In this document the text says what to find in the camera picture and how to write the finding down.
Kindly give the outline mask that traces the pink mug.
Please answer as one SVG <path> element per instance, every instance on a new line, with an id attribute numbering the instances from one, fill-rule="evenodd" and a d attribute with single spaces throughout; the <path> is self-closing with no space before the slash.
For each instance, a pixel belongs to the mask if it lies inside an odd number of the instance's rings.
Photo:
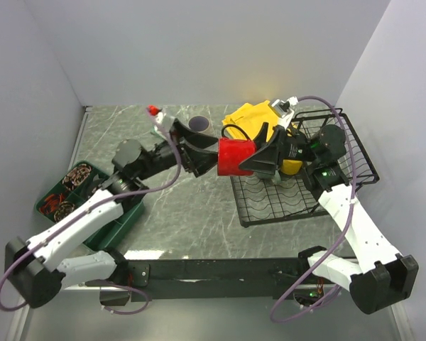
<path id="1" fill-rule="evenodd" d="M 188 127 L 201 134 L 206 134 L 209 136 L 214 135 L 214 129 L 212 127 L 211 121 L 202 115 L 193 116 L 188 121 Z"/>

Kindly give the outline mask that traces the yellow mug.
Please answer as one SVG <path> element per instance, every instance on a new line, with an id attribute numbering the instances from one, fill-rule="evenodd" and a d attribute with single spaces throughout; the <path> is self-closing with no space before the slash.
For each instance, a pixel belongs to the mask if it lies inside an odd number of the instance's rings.
<path id="1" fill-rule="evenodd" d="M 285 159 L 280 167 L 280 172 L 285 175 L 296 175 L 302 168 L 303 162 Z"/>

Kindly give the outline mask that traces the red mug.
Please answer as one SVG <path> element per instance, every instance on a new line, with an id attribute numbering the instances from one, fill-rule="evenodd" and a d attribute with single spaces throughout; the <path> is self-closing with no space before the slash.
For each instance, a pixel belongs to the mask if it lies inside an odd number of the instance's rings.
<path id="1" fill-rule="evenodd" d="M 234 128 L 241 132 L 244 140 L 229 139 L 225 135 L 227 128 Z M 218 176 L 249 176 L 252 170 L 240 168 L 240 164 L 256 152 L 256 144 L 249 135 L 235 124 L 225 124 L 221 130 L 222 137 L 218 140 Z"/>

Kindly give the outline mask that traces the green glazed mug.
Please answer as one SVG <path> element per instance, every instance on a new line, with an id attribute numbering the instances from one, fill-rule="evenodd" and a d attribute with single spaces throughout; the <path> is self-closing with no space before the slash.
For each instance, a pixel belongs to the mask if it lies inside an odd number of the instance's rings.
<path id="1" fill-rule="evenodd" d="M 272 182 L 274 185 L 279 185 L 283 181 L 279 170 L 276 170 L 272 174 L 256 172 L 255 176 L 260 180 L 268 180 Z"/>

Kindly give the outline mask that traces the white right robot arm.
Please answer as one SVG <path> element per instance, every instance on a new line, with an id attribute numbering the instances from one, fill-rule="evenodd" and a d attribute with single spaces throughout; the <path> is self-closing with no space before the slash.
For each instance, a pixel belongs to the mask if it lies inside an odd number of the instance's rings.
<path id="1" fill-rule="evenodd" d="M 347 290 L 358 309 L 369 315 L 410 297 L 419 264 L 411 255 L 404 256 L 377 228 L 356 194 L 357 174 L 352 145 L 342 123 L 323 126 L 311 139 L 288 125 L 272 129 L 263 123 L 254 139 L 238 142 L 246 153 L 240 168 L 249 173 L 275 173 L 287 156 L 304 162 L 302 171 L 308 190 L 317 203 L 335 221 L 341 231 L 337 240 L 346 240 L 356 260 L 348 261 L 330 248 L 312 247 L 300 253 L 295 282 L 276 301 L 293 294 L 302 283 L 324 278 L 334 288 L 317 294 L 304 311 L 322 307 L 340 289 Z M 350 155 L 351 175 L 346 175 L 339 159 Z"/>

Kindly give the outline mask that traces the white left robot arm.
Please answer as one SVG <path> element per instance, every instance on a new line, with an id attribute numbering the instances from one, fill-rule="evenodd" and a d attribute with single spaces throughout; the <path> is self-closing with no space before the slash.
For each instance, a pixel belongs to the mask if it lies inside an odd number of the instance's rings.
<path id="1" fill-rule="evenodd" d="M 12 239 L 5 250 L 5 279 L 31 308 L 51 301 L 62 289 L 82 282 L 103 280 L 113 286 L 129 284 L 129 262 L 117 250 L 90 256 L 70 253 L 96 231 L 139 204 L 151 189 L 143 180 L 173 166 L 199 177 L 216 166 L 216 137 L 198 133 L 177 119 L 163 129 L 164 139 L 148 151 L 127 139 L 116 149 L 114 172 L 80 207 L 50 229 L 28 241 Z"/>

